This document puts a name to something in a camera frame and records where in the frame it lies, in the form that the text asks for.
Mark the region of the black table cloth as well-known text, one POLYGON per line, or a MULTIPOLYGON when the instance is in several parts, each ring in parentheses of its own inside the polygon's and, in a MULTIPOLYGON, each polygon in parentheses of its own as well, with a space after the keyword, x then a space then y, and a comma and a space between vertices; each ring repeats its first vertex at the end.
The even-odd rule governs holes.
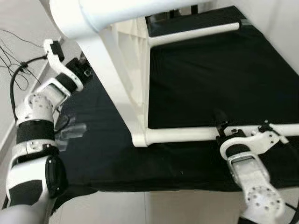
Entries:
MULTIPOLYGON (((149 56, 151 129, 214 129, 216 111, 226 115, 228 132, 264 121, 299 122, 299 77, 254 26, 156 46, 149 56)), ((241 190, 215 140, 135 147, 109 87, 94 73, 83 91, 65 102, 71 126, 87 129, 60 153, 69 186, 56 208, 96 192, 241 190)))

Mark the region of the white plastic children table top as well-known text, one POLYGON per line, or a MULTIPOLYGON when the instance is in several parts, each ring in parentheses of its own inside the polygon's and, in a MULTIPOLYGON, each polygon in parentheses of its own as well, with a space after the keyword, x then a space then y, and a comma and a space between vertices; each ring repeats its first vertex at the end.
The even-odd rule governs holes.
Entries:
POLYGON ((150 49, 145 17, 75 39, 126 124, 135 147, 147 147, 150 49))

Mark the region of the white plastic table leg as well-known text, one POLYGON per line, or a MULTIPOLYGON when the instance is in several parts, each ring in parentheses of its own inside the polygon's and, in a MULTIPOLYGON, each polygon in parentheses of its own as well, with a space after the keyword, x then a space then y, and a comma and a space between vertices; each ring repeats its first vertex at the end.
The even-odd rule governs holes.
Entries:
MULTIPOLYGON (((229 126, 229 128, 242 129, 249 135, 255 132, 260 125, 229 126)), ((298 136, 299 124, 274 125, 276 130, 284 136, 298 136)), ((215 126, 195 126, 184 128, 149 129, 145 128, 132 133, 132 142, 135 147, 148 147, 154 143, 211 141, 215 140, 217 130, 215 126)))
POLYGON ((109 24, 212 0, 49 0, 54 23, 67 38, 98 34, 109 24))
POLYGON ((239 23, 221 24, 207 28, 197 28, 194 30, 177 32, 173 34, 160 35, 148 38, 148 45, 150 47, 165 45, 167 43, 181 42, 187 39, 200 38, 208 35, 215 35, 230 31, 239 30, 241 25, 239 23))

